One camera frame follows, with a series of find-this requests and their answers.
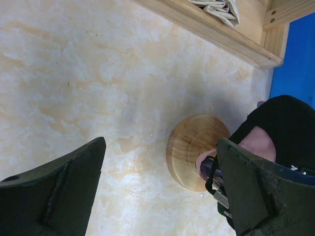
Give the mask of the blue plastic bin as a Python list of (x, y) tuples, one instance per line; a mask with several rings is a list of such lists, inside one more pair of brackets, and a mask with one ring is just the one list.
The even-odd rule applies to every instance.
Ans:
[(315, 107), (315, 14), (290, 23), (283, 65), (274, 69), (270, 98), (291, 95)]

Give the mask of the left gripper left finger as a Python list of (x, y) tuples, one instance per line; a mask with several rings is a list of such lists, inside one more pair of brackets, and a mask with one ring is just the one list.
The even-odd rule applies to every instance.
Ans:
[(2, 236), (83, 236), (106, 150), (103, 137), (0, 182)]

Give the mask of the beige cloth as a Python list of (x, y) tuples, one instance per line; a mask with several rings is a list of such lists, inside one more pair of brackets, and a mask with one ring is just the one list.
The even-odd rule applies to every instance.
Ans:
[(240, 13), (235, 0), (189, 0), (189, 2), (231, 28), (240, 24)]

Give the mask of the wooden hat stand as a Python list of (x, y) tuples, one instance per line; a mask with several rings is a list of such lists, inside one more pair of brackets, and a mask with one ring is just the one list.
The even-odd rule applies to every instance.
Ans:
[(173, 179), (184, 188), (204, 192), (205, 181), (195, 163), (198, 157), (216, 148), (218, 139), (228, 138), (225, 124), (215, 116), (193, 115), (172, 131), (166, 148), (166, 162)]

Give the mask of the pink cap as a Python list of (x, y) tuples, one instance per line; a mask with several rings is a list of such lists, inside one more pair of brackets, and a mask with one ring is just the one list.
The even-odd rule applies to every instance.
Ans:
[[(253, 130), (240, 142), (239, 146), (266, 160), (271, 162), (276, 161), (276, 149), (270, 136), (258, 126), (253, 128)], [(199, 155), (195, 163), (199, 175), (201, 161), (203, 161), (206, 156), (215, 157), (216, 154), (217, 150), (213, 149)]]

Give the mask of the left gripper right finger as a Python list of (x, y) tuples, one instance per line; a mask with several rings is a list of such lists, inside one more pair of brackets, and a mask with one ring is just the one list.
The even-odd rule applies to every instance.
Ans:
[(217, 157), (238, 236), (313, 236), (315, 178), (256, 156), (226, 138)]

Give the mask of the black cap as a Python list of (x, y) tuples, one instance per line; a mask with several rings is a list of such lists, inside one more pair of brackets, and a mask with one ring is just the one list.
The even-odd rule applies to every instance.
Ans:
[(315, 175), (315, 111), (289, 95), (271, 98), (252, 111), (230, 136), (235, 144), (262, 128), (276, 149), (275, 163), (305, 175)]

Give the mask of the wooden clothes rack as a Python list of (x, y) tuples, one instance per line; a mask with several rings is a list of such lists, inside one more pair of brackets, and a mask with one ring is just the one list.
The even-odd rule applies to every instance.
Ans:
[(315, 11), (313, 0), (239, 0), (232, 28), (188, 0), (137, 3), (259, 69), (283, 64), (290, 23)]

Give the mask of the purple cap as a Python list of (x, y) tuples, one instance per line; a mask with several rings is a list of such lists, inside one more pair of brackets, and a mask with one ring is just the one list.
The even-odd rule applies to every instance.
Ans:
[(223, 183), (222, 172), (219, 168), (219, 164), (216, 157), (206, 156), (200, 164), (200, 176), (207, 181), (210, 179), (218, 180), (220, 183)]

